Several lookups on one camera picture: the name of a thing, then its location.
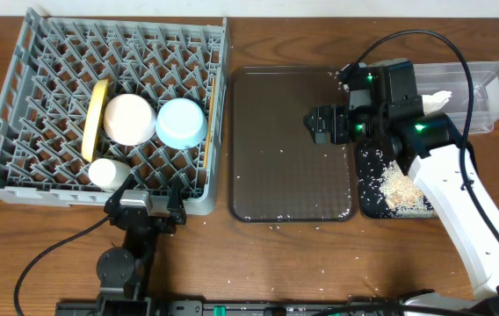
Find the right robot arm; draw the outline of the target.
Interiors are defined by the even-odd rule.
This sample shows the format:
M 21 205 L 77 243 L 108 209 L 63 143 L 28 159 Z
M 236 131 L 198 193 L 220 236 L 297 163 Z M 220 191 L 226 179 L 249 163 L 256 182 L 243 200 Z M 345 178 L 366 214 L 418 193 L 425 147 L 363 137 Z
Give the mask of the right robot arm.
M 350 65 L 339 73 L 350 100 L 303 119 L 316 144 L 372 143 L 429 200 L 465 265 L 474 295 L 499 287 L 499 210 L 474 166 L 465 135 L 442 112 L 428 113 L 406 59 Z

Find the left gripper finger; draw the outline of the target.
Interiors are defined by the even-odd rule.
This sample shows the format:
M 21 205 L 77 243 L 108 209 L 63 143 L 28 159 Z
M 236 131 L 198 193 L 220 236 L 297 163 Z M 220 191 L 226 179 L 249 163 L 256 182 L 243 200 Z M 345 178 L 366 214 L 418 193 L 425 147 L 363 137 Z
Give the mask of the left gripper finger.
M 123 184 L 119 187 L 120 191 L 132 190 L 135 187 L 135 177 L 134 175 L 129 175 Z
M 184 188 L 183 181 L 179 176 L 176 176 L 170 187 L 170 194 L 167 203 L 167 210 L 169 212 L 183 212 L 184 202 L 182 198 L 182 190 Z

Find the white cup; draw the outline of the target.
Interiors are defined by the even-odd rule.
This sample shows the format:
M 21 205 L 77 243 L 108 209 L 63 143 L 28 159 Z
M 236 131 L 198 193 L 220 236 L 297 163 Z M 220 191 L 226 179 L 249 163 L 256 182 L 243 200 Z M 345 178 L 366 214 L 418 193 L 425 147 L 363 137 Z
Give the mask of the white cup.
M 100 158 L 89 166 L 88 177 L 101 190 L 116 191 L 130 172 L 131 168 L 123 162 Z

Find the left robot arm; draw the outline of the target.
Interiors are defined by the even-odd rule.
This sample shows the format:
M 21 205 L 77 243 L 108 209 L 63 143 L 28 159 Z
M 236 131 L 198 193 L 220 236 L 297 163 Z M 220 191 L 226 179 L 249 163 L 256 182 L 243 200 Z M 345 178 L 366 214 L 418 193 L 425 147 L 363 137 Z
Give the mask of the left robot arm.
M 173 234 L 186 223 L 180 180 L 172 182 L 168 215 L 153 215 L 149 192 L 135 190 L 130 175 L 105 203 L 111 225 L 125 232 L 120 247 L 106 250 L 98 259 L 96 272 L 100 293 L 94 315 L 165 315 L 167 304 L 147 294 L 156 243 L 161 234 Z

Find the white napkin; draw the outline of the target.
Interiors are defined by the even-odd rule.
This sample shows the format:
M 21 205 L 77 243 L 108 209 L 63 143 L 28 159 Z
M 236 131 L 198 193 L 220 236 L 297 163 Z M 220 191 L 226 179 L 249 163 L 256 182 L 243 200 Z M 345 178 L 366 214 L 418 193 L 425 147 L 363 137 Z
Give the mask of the white napkin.
M 442 109 L 452 97 L 449 90 L 440 90 L 432 95 L 422 95 L 423 112 L 430 114 Z

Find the yellow plate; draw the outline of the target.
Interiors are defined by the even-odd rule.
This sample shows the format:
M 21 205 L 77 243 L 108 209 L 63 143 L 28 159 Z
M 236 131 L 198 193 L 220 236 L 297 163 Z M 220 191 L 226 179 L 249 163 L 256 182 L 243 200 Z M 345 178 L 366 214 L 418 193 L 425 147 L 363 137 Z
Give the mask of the yellow plate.
M 99 80 L 91 92 L 81 147 L 82 157 L 87 162 L 94 160 L 94 150 L 98 141 L 98 131 L 102 122 L 108 86 L 107 79 Z

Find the white bowl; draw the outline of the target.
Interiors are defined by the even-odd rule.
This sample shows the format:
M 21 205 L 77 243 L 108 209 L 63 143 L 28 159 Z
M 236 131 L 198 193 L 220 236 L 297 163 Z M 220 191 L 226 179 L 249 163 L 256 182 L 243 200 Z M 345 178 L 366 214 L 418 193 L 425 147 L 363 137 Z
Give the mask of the white bowl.
M 122 94 L 105 107 L 103 128 L 107 136 L 121 145 L 137 146 L 155 135 L 156 113 L 135 94 Z

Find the light blue bowl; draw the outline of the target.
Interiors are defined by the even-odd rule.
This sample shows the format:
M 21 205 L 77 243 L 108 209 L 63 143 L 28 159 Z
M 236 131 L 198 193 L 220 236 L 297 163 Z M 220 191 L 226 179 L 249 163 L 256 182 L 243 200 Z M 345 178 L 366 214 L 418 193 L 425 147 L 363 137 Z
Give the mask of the light blue bowl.
M 172 99 L 157 113 L 155 132 L 167 147 L 180 150 L 196 147 L 205 139 L 207 131 L 205 113 L 190 99 Z

